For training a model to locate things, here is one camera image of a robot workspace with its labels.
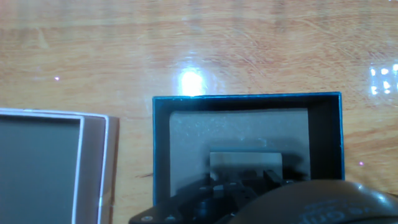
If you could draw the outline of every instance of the open box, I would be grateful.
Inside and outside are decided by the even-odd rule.
[[[159,96],[154,204],[209,183],[212,148],[282,154],[287,179],[344,179],[341,93]]]
[[[109,223],[119,121],[0,108],[0,223]]]

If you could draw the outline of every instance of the bolt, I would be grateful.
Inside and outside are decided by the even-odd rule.
[[[147,216],[147,217],[142,217],[141,218],[141,221],[143,221],[143,222],[149,222],[149,221],[152,221],[154,219],[154,217],[152,217],[152,216]]]
[[[170,215],[169,217],[167,217],[165,219],[165,221],[173,222],[173,221],[175,221],[175,218],[174,218],[174,216]]]

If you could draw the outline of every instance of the wooden table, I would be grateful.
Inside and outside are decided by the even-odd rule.
[[[2,0],[0,106],[121,118],[117,224],[152,203],[155,95],[341,91],[346,178],[398,193],[397,21],[396,0]]]

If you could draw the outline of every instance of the black box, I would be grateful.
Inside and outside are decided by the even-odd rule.
[[[207,184],[214,145],[281,152],[287,179],[345,178],[339,92],[157,96],[153,112],[154,204]]]

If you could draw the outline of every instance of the gray foam insert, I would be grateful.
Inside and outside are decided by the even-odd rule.
[[[79,122],[0,116],[0,223],[71,224]]]
[[[310,178],[306,108],[174,112],[170,117],[170,194],[206,184],[210,151],[281,152],[284,164]]]

